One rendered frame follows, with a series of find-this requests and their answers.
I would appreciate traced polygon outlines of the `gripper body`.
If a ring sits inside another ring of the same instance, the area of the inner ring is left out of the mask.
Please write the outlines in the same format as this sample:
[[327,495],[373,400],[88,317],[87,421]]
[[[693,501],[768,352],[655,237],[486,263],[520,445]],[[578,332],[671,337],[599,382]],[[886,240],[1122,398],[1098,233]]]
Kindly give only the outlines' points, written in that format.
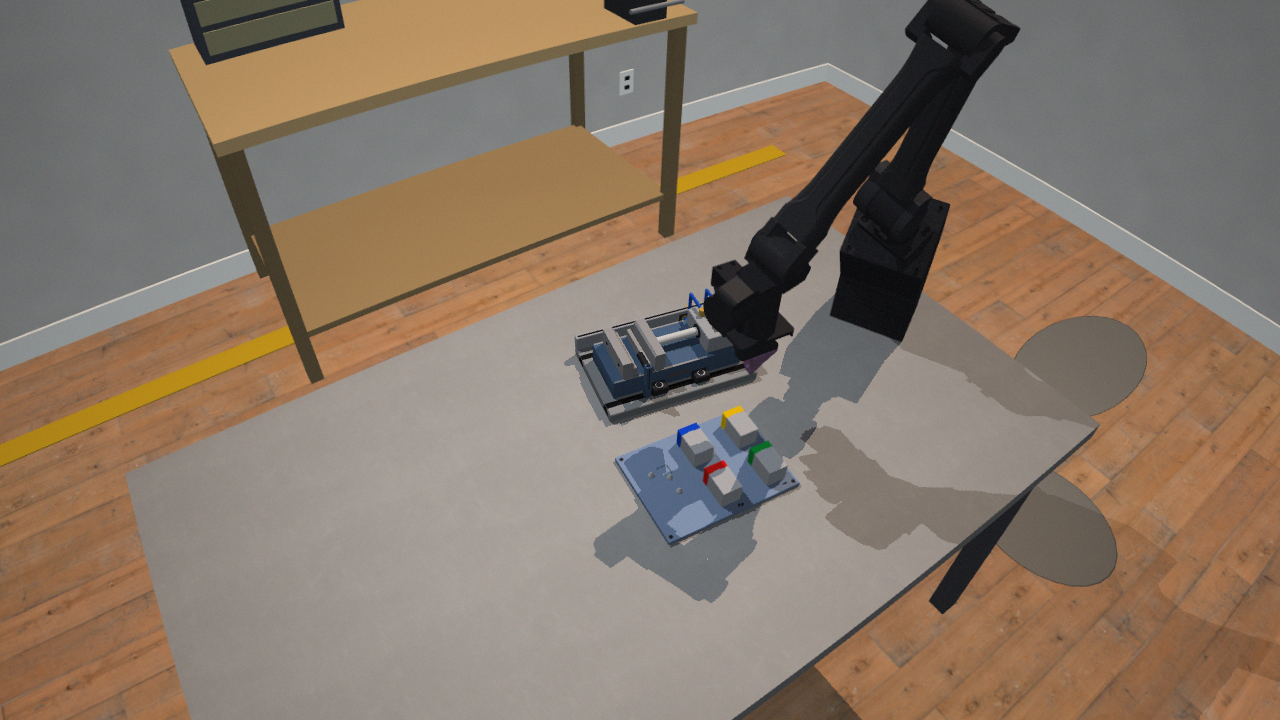
[[740,333],[733,328],[733,331],[721,334],[733,345],[735,356],[740,361],[746,361],[778,348],[776,340],[787,334],[792,337],[794,325],[780,314],[780,307],[776,307],[769,313],[758,311],[756,315],[742,323]]

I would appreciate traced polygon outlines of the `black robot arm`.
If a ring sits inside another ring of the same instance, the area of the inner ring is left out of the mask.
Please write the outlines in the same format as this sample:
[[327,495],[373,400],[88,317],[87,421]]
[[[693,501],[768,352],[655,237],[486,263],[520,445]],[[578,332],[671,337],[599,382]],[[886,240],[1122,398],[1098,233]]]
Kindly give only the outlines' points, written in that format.
[[[931,238],[934,227],[924,217],[932,197],[923,190],[931,164],[977,81],[1020,31],[995,13],[980,0],[922,6],[905,28],[915,42],[908,61],[810,183],[754,234],[748,265],[712,266],[716,293],[703,309],[716,331],[740,333],[758,311],[780,307],[782,293],[806,279],[818,245],[856,191],[858,225],[901,263]],[[893,160],[882,161],[906,129]]]

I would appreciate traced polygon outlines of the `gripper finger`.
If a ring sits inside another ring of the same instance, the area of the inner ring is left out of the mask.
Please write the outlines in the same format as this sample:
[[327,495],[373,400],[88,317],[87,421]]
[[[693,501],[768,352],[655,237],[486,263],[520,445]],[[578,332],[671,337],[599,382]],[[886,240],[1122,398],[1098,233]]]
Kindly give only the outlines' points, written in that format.
[[762,355],[759,355],[759,356],[756,356],[756,357],[753,357],[753,359],[750,359],[750,364],[749,364],[749,360],[746,360],[746,361],[742,361],[742,363],[744,363],[744,366],[745,366],[745,370],[746,370],[746,372],[748,372],[748,373],[749,373],[749,374],[751,375],[751,374],[753,374],[753,372],[754,372],[754,370],[756,369],[756,366],[759,365],[759,363],[762,363],[762,359],[763,359],[764,356],[765,356],[765,354],[762,354]]
[[[758,369],[759,366],[762,366],[762,364],[763,364],[763,363],[765,363],[765,360],[768,360],[768,359],[769,359],[769,357],[771,357],[771,356],[772,356],[773,354],[776,354],[776,352],[777,352],[777,350],[778,350],[778,348],[776,348],[776,350],[773,350],[773,351],[771,351],[771,352],[767,352],[767,354],[765,354],[765,356],[764,356],[764,357],[762,359],[762,363],[759,363],[759,365],[756,366],[756,369]],[[754,372],[756,372],[756,369],[755,369]],[[753,373],[754,373],[754,372],[753,372]]]

